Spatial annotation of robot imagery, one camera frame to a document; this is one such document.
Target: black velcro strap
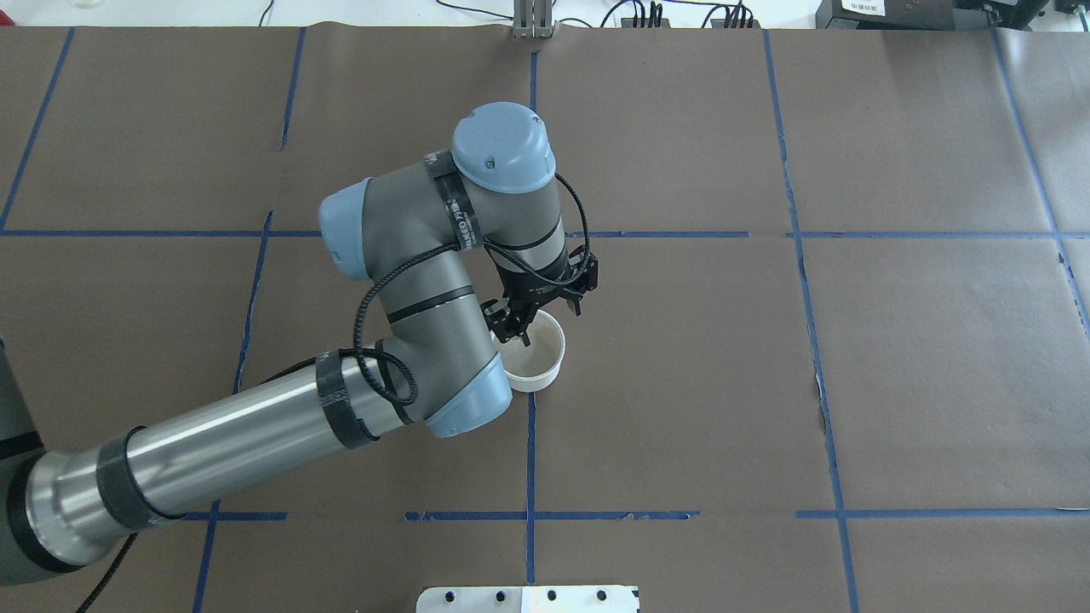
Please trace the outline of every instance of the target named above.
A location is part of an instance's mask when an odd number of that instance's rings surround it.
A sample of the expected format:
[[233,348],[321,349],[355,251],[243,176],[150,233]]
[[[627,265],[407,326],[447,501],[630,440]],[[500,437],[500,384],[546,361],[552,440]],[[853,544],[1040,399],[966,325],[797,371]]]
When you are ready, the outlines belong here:
[[413,315],[423,313],[428,309],[434,309],[440,304],[446,304],[451,300],[458,300],[459,298],[462,298],[463,296],[469,296],[471,293],[473,293],[473,286],[471,285],[465,285],[459,288],[455,288],[450,291],[445,291],[437,296],[433,296],[427,300],[421,300],[420,302],[414,302],[408,306],[398,309],[397,311],[386,315],[386,320],[390,322],[390,324],[395,324],[405,317],[411,317]]
[[38,436],[36,430],[20,434],[19,436],[12,436],[11,438],[4,438],[0,441],[0,461],[25,454],[26,452],[39,449],[41,446],[41,436]]
[[15,543],[23,551],[23,555],[31,562],[38,565],[44,570],[50,573],[71,573],[78,570],[83,566],[69,564],[56,555],[49,553],[38,537],[34,534],[31,526],[31,518],[26,515],[26,488],[31,480],[31,470],[43,456],[33,457],[15,469],[11,483],[8,486],[8,525],[11,527],[11,534],[15,538]]
[[443,199],[443,206],[450,217],[450,227],[455,230],[459,250],[469,251],[484,244],[481,235],[481,224],[473,212],[473,203],[465,192],[462,176],[455,165],[455,156],[450,152],[436,152],[424,157],[424,166],[435,181],[435,188]]
[[334,436],[337,436],[341,445],[344,445],[346,449],[359,449],[378,441],[378,437],[373,436],[352,411],[348,388],[344,387],[344,375],[340,370],[338,351],[326,351],[318,356],[314,362],[314,376],[318,386],[322,411],[326,413],[329,429],[334,431]]
[[129,440],[141,430],[144,430],[143,425],[107,441],[98,448],[98,465],[95,467],[95,481],[102,505],[118,524],[133,532],[182,518],[181,515],[159,513],[136,485],[129,467]]
[[[378,339],[378,342],[375,344],[375,349],[383,350],[383,339]],[[383,386],[397,394],[398,388],[393,386],[393,380],[390,378],[390,366],[386,360],[378,360],[378,376],[383,377]],[[393,412],[398,413],[398,419],[401,420],[401,423],[405,425],[412,423],[412,419],[405,412],[404,405],[390,400],[390,406],[393,407]]]

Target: robotic arm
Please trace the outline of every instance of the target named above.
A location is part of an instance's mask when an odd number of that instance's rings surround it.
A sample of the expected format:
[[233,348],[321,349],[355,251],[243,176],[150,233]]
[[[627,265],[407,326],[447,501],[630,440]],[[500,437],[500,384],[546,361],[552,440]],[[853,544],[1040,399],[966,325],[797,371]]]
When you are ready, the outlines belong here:
[[[0,585],[77,570],[126,534],[402,425],[449,437],[497,418],[511,390],[488,330],[529,342],[540,306],[565,298],[579,314],[597,285],[586,245],[566,253],[555,172],[541,118],[494,103],[458,124],[450,152],[327,197],[334,262],[385,286],[392,336],[363,347],[361,314],[349,354],[93,449],[44,453],[0,345]],[[474,248],[504,284],[482,306],[455,253]]]

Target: blue tape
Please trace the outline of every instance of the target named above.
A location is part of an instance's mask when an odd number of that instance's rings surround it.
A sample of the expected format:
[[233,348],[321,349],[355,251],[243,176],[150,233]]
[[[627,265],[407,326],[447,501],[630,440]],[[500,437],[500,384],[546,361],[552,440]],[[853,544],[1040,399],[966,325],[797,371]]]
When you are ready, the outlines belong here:
[[[3,237],[24,238],[171,238],[171,239],[257,239],[262,230],[2,230]],[[270,238],[322,238],[318,230],[269,230]]]
[[250,302],[246,305],[246,322],[242,328],[242,347],[239,349],[239,364],[234,370],[233,393],[242,390],[242,371],[246,368],[246,354],[250,351],[250,333],[253,328],[254,304],[257,302],[257,288],[262,283],[262,269],[265,267],[265,252],[269,245],[269,227],[272,225],[272,212],[265,216],[265,227],[262,228],[262,244],[257,248],[257,265],[254,266],[254,281],[250,286]]
[[526,417],[526,585],[534,585],[534,506],[536,482],[534,472],[537,466],[537,394],[530,393],[530,410]]
[[537,112],[537,53],[530,53],[530,110]]
[[[182,521],[208,521],[211,514],[194,510],[186,513]],[[216,514],[216,521],[287,521],[286,512],[261,512],[261,510],[223,510]]]
[[208,526],[205,529],[205,546],[201,554],[197,587],[193,593],[193,613],[201,613],[201,609],[204,606],[204,589],[208,582],[208,567],[211,565],[211,548],[216,542],[217,515],[219,515],[219,501],[211,503],[211,508],[208,512]]
[[295,43],[295,62],[291,67],[288,104],[283,107],[283,130],[280,131],[280,151],[283,151],[283,146],[288,144],[288,128],[291,125],[291,108],[295,103],[295,84],[299,82],[299,64],[303,59],[304,40],[306,40],[306,26],[299,28],[299,41]]
[[1022,123],[1021,112],[1018,110],[1018,103],[1015,100],[1015,93],[1010,87],[1010,79],[1007,75],[1007,63],[1003,59],[1000,35],[994,27],[992,28],[992,43],[995,46],[995,59],[1000,63],[1000,81],[1003,82],[1007,103],[1010,105],[1010,111],[1014,113],[1015,128],[1018,130],[1018,139],[1021,141],[1022,149],[1026,152],[1026,159],[1029,160],[1029,169],[1033,177],[1033,183],[1041,195],[1041,204],[1044,205],[1044,215],[1049,219],[1049,229],[1052,230],[1052,236],[1056,241],[1056,250],[1059,252],[1059,257],[1063,259],[1062,264],[1064,266],[1064,274],[1067,276],[1067,286],[1071,290],[1071,298],[1075,299],[1075,309],[1078,311],[1079,318],[1082,322],[1082,334],[1090,340],[1090,317],[1087,316],[1086,302],[1082,300],[1082,292],[1079,291],[1079,284],[1075,280],[1075,273],[1071,271],[1071,260],[1067,256],[1067,249],[1064,247],[1059,226],[1056,224],[1056,216],[1052,211],[1052,201],[1049,200],[1049,193],[1044,190],[1044,181],[1041,179],[1041,171],[1037,165],[1037,156],[1033,155],[1033,149],[1029,145],[1029,136],[1026,135],[1026,125]]
[[[686,521],[694,517],[700,517],[699,510],[534,510],[534,521],[619,521],[625,519]],[[525,521],[526,513],[522,510],[427,510],[407,513],[404,520],[414,524],[425,521]]]
[[46,87],[46,95],[41,98],[41,106],[38,107],[38,115],[34,118],[34,127],[31,128],[31,136],[26,140],[26,147],[23,148],[23,157],[19,160],[15,169],[15,177],[11,180],[11,188],[8,190],[8,200],[3,205],[3,213],[0,213],[0,230],[8,224],[8,216],[11,215],[11,207],[15,204],[15,194],[19,192],[19,184],[23,181],[23,172],[26,170],[26,163],[31,160],[31,152],[34,149],[34,142],[38,140],[38,130],[46,118],[46,109],[49,108],[49,100],[53,97],[53,89],[57,88],[57,81],[61,75],[61,68],[64,59],[68,58],[69,48],[72,47],[72,37],[75,36],[75,28],[70,27],[64,37],[64,45],[61,53],[57,58],[57,65],[53,67],[53,75],[49,79],[49,86]]
[[[569,239],[583,238],[582,231],[568,232]],[[748,239],[744,231],[715,230],[591,230],[592,239]]]
[[[962,519],[986,517],[1064,517],[1090,519],[1090,509],[1065,508],[869,508],[845,510],[848,519]],[[835,510],[798,510],[796,519],[836,519]]]
[[856,570],[851,561],[851,543],[848,540],[848,521],[844,516],[844,493],[840,490],[840,469],[836,460],[836,443],[833,440],[833,420],[828,412],[828,398],[825,393],[825,373],[822,368],[821,348],[818,345],[818,327],[814,324],[813,302],[810,298],[810,280],[807,278],[806,254],[802,251],[801,228],[799,227],[798,206],[795,201],[795,187],[787,167],[787,136],[784,133],[784,118],[779,106],[779,91],[776,86],[776,69],[772,58],[772,39],[767,29],[762,29],[764,37],[765,63],[768,65],[768,87],[772,91],[773,115],[776,119],[776,135],[779,141],[779,157],[784,166],[784,189],[791,215],[791,231],[795,242],[795,257],[799,266],[799,281],[802,285],[802,304],[806,308],[807,333],[810,336],[810,353],[814,364],[814,376],[818,380],[818,398],[821,412],[825,419],[825,450],[828,456],[828,473],[833,481],[833,501],[836,505],[836,524],[840,536],[840,556],[844,561],[844,576],[848,588],[848,604],[851,613],[859,613],[859,593],[856,590]]
[[405,521],[525,521],[524,510],[427,510],[407,513]]
[[543,521],[687,521],[700,517],[699,510],[538,510]]
[[[795,232],[785,235],[795,238]],[[1049,232],[799,232],[803,239],[1052,239]]]
[[[238,394],[242,388],[242,372],[246,365],[246,353],[250,350],[250,333],[253,328],[254,304],[257,302],[257,289],[262,283],[262,269],[265,267],[265,253],[269,243],[269,228],[272,226],[272,212],[265,215],[265,226],[262,228],[262,244],[257,250],[257,264],[254,265],[254,280],[250,286],[250,300],[246,303],[246,321],[242,328],[242,344],[239,349],[239,363],[234,370],[234,386]],[[204,606],[205,584],[208,581],[208,566],[211,564],[211,549],[216,541],[216,524],[219,520],[219,503],[215,501],[208,510],[208,527],[205,531],[205,546],[201,555],[201,570],[197,574],[197,587],[193,594],[193,613],[201,613]]]

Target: white bowl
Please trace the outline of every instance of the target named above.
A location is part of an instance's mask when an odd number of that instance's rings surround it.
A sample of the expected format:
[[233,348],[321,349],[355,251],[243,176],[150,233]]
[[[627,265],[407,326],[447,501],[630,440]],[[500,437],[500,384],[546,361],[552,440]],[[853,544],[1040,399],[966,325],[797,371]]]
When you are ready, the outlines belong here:
[[526,327],[530,347],[516,337],[500,342],[492,335],[492,344],[499,351],[504,362],[507,382],[516,392],[541,392],[556,380],[564,361],[566,341],[560,322],[545,311],[537,311],[534,321]]

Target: silver metal tube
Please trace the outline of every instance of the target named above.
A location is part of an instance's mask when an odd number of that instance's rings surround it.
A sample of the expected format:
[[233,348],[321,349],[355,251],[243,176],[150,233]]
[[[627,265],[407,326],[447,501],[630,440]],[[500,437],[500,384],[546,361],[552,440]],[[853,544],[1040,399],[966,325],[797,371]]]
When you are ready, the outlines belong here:
[[[346,384],[363,382],[354,360],[343,360],[341,371]],[[349,389],[358,417],[392,412],[365,382]],[[180,515],[343,448],[307,366],[135,433],[129,466],[153,507]]]
[[[367,362],[377,377],[377,365]],[[377,435],[402,425],[366,384],[353,358],[341,374],[356,418]],[[26,513],[55,557],[86,565],[131,532],[107,510],[97,482],[99,452],[50,452],[34,466]],[[128,465],[144,500],[166,516],[237,492],[344,447],[326,421],[314,366],[247,389],[132,435]]]
[[98,447],[71,454],[50,452],[34,466],[26,513],[47,551],[69,564],[101,558],[126,530],[110,516],[95,481]]

